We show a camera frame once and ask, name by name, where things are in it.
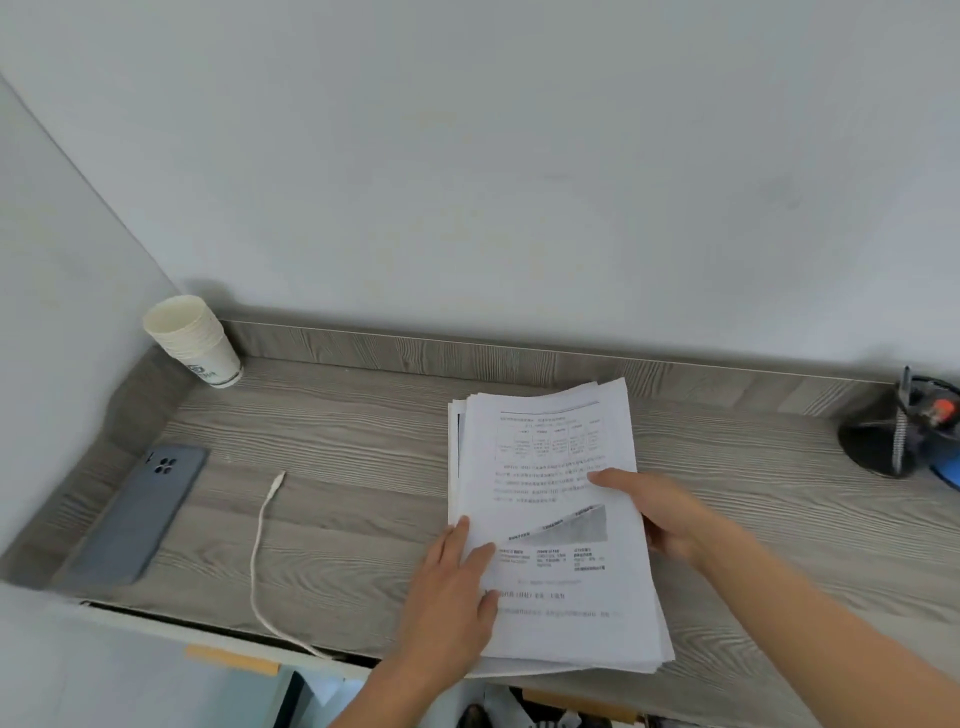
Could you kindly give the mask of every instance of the white paper cup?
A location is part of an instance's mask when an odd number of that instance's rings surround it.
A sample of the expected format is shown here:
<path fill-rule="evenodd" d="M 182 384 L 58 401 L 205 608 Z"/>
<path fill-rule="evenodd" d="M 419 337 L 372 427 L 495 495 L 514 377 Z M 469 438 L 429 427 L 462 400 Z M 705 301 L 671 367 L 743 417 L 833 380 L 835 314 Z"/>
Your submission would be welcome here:
<path fill-rule="evenodd" d="M 243 365 L 223 325 L 199 296 L 161 301 L 147 311 L 143 327 L 167 353 L 211 387 L 229 387 L 243 375 Z"/>

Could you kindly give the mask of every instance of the stack of papers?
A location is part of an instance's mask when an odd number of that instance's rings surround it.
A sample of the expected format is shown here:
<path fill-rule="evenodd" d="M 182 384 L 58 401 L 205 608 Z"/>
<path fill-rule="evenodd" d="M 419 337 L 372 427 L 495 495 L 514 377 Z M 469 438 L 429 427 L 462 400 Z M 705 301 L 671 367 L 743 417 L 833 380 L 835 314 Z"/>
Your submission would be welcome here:
<path fill-rule="evenodd" d="M 448 519 L 470 516 L 467 552 L 493 541 L 481 586 L 500 591 L 472 675 L 674 659 L 650 575 L 643 519 L 589 471 L 636 471 L 623 379 L 545 397 L 473 395 L 448 406 Z"/>

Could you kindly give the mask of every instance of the gray phone case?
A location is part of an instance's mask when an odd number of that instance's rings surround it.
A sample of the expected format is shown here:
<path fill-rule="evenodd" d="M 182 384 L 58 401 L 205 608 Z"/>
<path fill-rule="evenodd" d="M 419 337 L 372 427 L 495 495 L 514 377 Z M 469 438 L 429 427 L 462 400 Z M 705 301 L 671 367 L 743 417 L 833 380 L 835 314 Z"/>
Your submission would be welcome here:
<path fill-rule="evenodd" d="M 187 445 L 152 449 L 94 524 L 60 584 L 68 589 L 132 584 L 147 568 L 206 461 Z"/>

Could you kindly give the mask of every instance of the blue object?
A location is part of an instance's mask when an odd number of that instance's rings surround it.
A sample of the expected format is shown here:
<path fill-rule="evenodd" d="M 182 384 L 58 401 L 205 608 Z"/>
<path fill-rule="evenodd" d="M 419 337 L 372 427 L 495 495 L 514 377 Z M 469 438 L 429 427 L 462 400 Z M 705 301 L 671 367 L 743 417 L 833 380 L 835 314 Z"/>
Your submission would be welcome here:
<path fill-rule="evenodd" d="M 931 465 L 930 469 L 939 475 L 947 485 L 952 485 L 960 490 L 960 455 L 948 460 L 946 463 L 937 463 Z"/>

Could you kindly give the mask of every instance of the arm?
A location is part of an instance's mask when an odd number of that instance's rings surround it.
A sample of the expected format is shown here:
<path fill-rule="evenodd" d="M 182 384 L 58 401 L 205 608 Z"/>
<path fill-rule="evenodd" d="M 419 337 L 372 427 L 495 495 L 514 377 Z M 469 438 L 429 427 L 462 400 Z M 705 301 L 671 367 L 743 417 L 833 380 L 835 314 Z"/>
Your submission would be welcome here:
<path fill-rule="evenodd" d="M 906 715 L 927 728 L 956 725 L 960 685 L 820 592 L 673 480 L 613 469 L 589 477 L 630 495 L 651 546 L 707 578 L 824 726 L 874 728 Z"/>
<path fill-rule="evenodd" d="M 474 549 L 461 566 L 469 521 L 427 549 L 410 585 L 396 651 L 370 673 L 331 728 L 413 728 L 441 692 L 466 675 L 490 641 L 498 594 L 480 598 L 496 548 Z"/>

